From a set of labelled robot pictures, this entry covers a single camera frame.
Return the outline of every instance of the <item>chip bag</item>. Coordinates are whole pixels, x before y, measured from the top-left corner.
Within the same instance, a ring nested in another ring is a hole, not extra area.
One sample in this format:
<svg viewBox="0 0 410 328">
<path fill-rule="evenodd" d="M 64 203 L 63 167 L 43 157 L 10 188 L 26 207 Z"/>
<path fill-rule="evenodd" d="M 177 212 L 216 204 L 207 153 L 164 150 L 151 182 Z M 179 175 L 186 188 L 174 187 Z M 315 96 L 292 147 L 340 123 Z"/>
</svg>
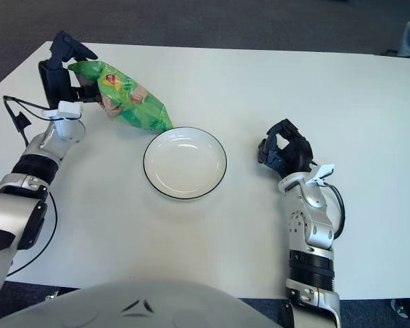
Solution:
<svg viewBox="0 0 410 328">
<path fill-rule="evenodd" d="M 164 104 L 114 67 L 103 61 L 78 61 L 68 69 L 76 73 L 81 84 L 97 82 L 110 118 L 146 130 L 166 131 L 173 127 Z"/>
</svg>

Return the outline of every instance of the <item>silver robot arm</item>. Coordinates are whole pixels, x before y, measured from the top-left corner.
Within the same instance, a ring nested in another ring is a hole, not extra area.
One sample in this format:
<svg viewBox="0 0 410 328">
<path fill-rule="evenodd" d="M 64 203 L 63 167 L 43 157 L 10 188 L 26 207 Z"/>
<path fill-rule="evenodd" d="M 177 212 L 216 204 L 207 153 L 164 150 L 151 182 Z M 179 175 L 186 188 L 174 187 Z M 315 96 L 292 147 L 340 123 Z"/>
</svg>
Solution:
<svg viewBox="0 0 410 328">
<path fill-rule="evenodd" d="M 331 175 L 333 168 L 323 165 L 310 173 L 293 173 L 279 183 L 289 222 L 290 277 L 286 280 L 286 296 L 291 301 L 295 327 L 305 326 L 298 326 L 302 315 L 295 307 L 323 312 L 337 328 L 341 327 L 339 295 L 333 291 L 334 230 L 320 190 L 322 177 Z"/>
<path fill-rule="evenodd" d="M 16 252 L 36 243 L 50 184 L 67 151 L 85 136 L 80 104 L 61 101 L 58 109 L 44 115 L 54 121 L 33 138 L 0 182 L 0 289 Z"/>
<path fill-rule="evenodd" d="M 333 240 L 344 223 L 334 233 L 327 216 L 327 202 L 321 187 L 333 187 L 324 182 L 333 173 L 334 165 L 312 168 L 314 162 L 308 141 L 289 120 L 273 126 L 258 146 L 258 161 L 277 171 L 279 190 L 284 194 L 282 206 L 288 220 L 290 277 L 286 280 L 286 296 L 290 299 L 282 309 L 281 324 L 285 328 L 340 328 L 340 301 L 333 291 Z M 289 143 L 279 148 L 277 135 Z"/>
</svg>

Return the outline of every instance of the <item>white plate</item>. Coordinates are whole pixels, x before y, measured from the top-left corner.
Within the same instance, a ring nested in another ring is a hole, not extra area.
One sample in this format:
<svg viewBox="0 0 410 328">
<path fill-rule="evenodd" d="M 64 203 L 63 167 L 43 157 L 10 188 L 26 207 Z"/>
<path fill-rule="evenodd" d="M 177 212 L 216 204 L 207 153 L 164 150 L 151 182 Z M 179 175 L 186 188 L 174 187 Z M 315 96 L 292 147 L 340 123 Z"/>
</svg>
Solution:
<svg viewBox="0 0 410 328">
<path fill-rule="evenodd" d="M 226 154 L 219 141 L 203 130 L 173 128 L 149 143 L 143 166 L 150 183 L 161 193 L 189 200 L 220 183 Z"/>
</svg>

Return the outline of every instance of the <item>wire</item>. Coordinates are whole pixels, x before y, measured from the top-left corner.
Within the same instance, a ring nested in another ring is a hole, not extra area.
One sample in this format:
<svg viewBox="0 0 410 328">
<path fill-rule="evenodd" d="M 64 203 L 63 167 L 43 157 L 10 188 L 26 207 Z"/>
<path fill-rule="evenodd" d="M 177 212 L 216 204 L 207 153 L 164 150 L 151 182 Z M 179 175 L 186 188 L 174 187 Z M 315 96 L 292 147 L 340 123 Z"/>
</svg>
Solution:
<svg viewBox="0 0 410 328">
<path fill-rule="evenodd" d="M 46 248 L 50 245 L 50 242 L 53 239 L 53 236 L 55 236 L 55 232 L 56 232 L 56 227 L 57 227 L 57 208 L 56 208 L 56 203 L 55 203 L 55 198 L 53 198 L 52 193 L 49 193 L 50 198 L 52 199 L 52 203 L 53 203 L 53 208 L 55 209 L 55 226 L 53 227 L 53 231 L 52 234 L 50 235 L 49 241 L 47 241 L 47 244 L 40 250 L 40 252 L 34 257 L 32 258 L 28 263 L 26 263 L 25 265 L 21 266 L 20 268 L 18 268 L 15 271 L 12 271 L 11 273 L 8 273 L 8 275 L 6 277 L 9 277 L 21 270 L 23 270 L 25 267 L 27 267 L 28 265 L 30 265 L 31 263 L 33 263 L 37 258 L 39 258 L 41 256 L 42 253 L 44 253 L 44 251 L 46 250 Z"/>
<path fill-rule="evenodd" d="M 39 118 L 40 120 L 43 121 L 49 121 L 49 122 L 53 122 L 53 121 L 62 121 L 62 120 L 70 120 L 70 121 L 74 121 L 74 120 L 79 120 L 80 118 L 82 118 L 82 114 L 78 117 L 78 118 L 43 118 L 42 116 L 39 116 L 37 114 L 35 114 L 33 111 L 29 110 L 25 105 L 29 105 L 35 108 L 39 108 L 39 109 L 43 109 L 45 111 L 50 111 L 51 109 L 48 107 L 43 107 L 37 104 L 33 104 L 32 102 L 28 102 L 26 100 L 22 100 L 22 99 L 18 99 L 15 97 L 11 97 L 11 96 L 3 96 L 3 101 L 5 103 L 6 109 L 8 110 L 8 112 L 10 111 L 10 107 L 8 105 L 8 101 L 14 101 L 17 104 L 19 104 L 23 109 L 25 109 L 28 113 L 30 113 L 31 115 L 35 116 L 36 118 Z"/>
<path fill-rule="evenodd" d="M 324 182 L 325 186 L 321 186 L 321 187 L 329 187 L 334 195 L 337 198 L 337 201 L 339 203 L 339 207 L 340 207 L 340 223 L 339 223 L 339 228 L 337 229 L 337 231 L 334 233 L 334 239 L 337 239 L 340 237 L 340 235 L 343 232 L 344 229 L 344 221 L 345 221 L 345 211 L 344 211 L 344 202 L 343 202 L 343 198 L 342 195 L 340 195 L 340 192 L 338 191 L 338 189 L 336 188 L 336 186 L 333 186 L 332 184 L 326 183 Z"/>
<path fill-rule="evenodd" d="M 24 106 L 22 103 L 15 101 L 17 104 L 19 104 L 22 108 L 24 108 L 26 111 L 28 111 L 31 115 L 35 116 L 36 118 L 39 118 L 40 120 L 43 121 L 62 121 L 63 118 L 43 118 L 42 116 L 36 115 L 34 112 L 30 111 L 26 106 Z"/>
</svg>

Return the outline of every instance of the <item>gray carpet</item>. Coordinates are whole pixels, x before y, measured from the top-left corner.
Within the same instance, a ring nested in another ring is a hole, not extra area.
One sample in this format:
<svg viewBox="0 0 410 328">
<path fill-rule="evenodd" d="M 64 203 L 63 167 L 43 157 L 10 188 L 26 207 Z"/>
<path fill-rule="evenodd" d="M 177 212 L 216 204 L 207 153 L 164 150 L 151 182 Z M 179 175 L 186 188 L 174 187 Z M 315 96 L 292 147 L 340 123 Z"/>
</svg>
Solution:
<svg viewBox="0 0 410 328">
<path fill-rule="evenodd" d="M 0 81 L 60 29 L 85 42 L 379 54 L 409 20 L 410 0 L 0 0 Z M 54 290 L 6 283 L 0 317 Z M 244 301 L 279 315 L 280 301 Z M 345 328 L 410 327 L 387 300 L 341 306 Z"/>
</svg>

